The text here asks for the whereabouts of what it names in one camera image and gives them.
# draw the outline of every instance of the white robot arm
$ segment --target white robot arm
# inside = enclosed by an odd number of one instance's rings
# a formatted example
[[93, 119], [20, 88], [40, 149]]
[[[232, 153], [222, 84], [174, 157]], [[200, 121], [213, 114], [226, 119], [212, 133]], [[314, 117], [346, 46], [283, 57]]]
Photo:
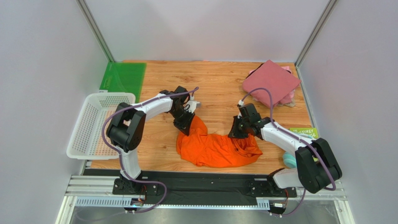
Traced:
[[251, 134], [296, 157], [297, 168], [270, 174], [275, 188], [304, 187], [316, 193], [341, 178], [341, 169], [326, 140], [312, 140], [283, 128], [271, 118], [262, 119], [253, 104], [238, 107], [240, 114], [234, 117], [230, 138], [247, 138]]
[[199, 106], [200, 102], [193, 100], [193, 96], [181, 86], [175, 91], [162, 91], [138, 104], [121, 103], [116, 112], [125, 108], [131, 109], [116, 114], [107, 128], [107, 136], [111, 143], [121, 152], [121, 162], [124, 166], [121, 174], [128, 179], [126, 172], [136, 179], [141, 173], [136, 148], [141, 142], [146, 121], [158, 114], [169, 112], [174, 117], [174, 126], [189, 135], [191, 121], [195, 116], [194, 111]]

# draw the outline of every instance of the pink cloth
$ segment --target pink cloth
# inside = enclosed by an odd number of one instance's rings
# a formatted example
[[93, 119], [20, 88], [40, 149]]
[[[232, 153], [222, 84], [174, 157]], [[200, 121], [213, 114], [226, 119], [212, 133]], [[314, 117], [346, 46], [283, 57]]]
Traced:
[[[245, 79], [243, 90], [250, 92], [255, 88], [265, 87], [270, 90], [274, 105], [290, 103], [291, 97], [294, 96], [292, 92], [301, 81], [285, 69], [268, 60]], [[251, 95], [270, 107], [270, 98], [266, 92], [255, 91]]]
[[[286, 71], [289, 71], [290, 73], [291, 73], [291, 70], [290, 70], [290, 67], [289, 66], [281, 66], [281, 68], [282, 69], [284, 69], [284, 70], [286, 70]], [[291, 103], [291, 99], [293, 99], [293, 97], [294, 97], [294, 90], [293, 91], [291, 91], [291, 92], [289, 92], [289, 94], [287, 94], [285, 97], [283, 97], [283, 99], [281, 100], [281, 101], [279, 101], [278, 103], [280, 103], [280, 104], [288, 104], [288, 103]]]

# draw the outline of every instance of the white plastic basket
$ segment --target white plastic basket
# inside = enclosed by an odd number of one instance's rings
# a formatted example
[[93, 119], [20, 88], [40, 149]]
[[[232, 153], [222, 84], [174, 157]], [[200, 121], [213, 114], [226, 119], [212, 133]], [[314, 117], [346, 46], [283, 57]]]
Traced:
[[89, 95], [83, 104], [73, 129], [66, 154], [79, 160], [109, 160], [118, 154], [102, 141], [101, 128], [117, 108], [125, 102], [133, 104], [135, 96], [125, 92], [102, 92]]

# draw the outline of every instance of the wooden board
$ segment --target wooden board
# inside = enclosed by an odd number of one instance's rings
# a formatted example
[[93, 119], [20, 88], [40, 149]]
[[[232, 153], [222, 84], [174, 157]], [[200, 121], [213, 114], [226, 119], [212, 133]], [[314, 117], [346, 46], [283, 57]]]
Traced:
[[[242, 90], [242, 82], [250, 70], [256, 69], [260, 63], [241, 62], [206, 62], [206, 61], [145, 61], [147, 68], [142, 86], [141, 101], [154, 97], [159, 91], [173, 91], [177, 86], [192, 90], [195, 100], [202, 107], [195, 113], [207, 125], [209, 133], [228, 134], [231, 130], [233, 116], [239, 113], [238, 101], [246, 94]], [[297, 76], [293, 63], [279, 63], [290, 66]], [[284, 126], [311, 127], [303, 92], [299, 86], [295, 91], [296, 106], [277, 106], [274, 119]], [[269, 109], [248, 97], [245, 103], [254, 103], [262, 117], [269, 116]], [[257, 162], [238, 168], [197, 167], [180, 158], [176, 152], [178, 130], [173, 126], [170, 114], [160, 114], [145, 124], [142, 141], [138, 147], [138, 159], [142, 170], [187, 171], [269, 174], [284, 167], [282, 155], [284, 151], [277, 146], [257, 140], [263, 155]], [[120, 169], [118, 160], [93, 161], [92, 168]]]

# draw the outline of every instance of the white panel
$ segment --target white panel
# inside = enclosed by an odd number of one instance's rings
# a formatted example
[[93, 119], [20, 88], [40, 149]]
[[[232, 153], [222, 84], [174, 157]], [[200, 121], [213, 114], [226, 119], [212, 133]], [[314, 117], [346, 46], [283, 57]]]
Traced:
[[54, 223], [81, 165], [66, 146], [107, 60], [74, 0], [2, 0], [0, 21], [0, 222]]
[[301, 76], [356, 223], [397, 223], [398, 1], [339, 1]]
[[327, 0], [87, 0], [117, 61], [295, 61]]

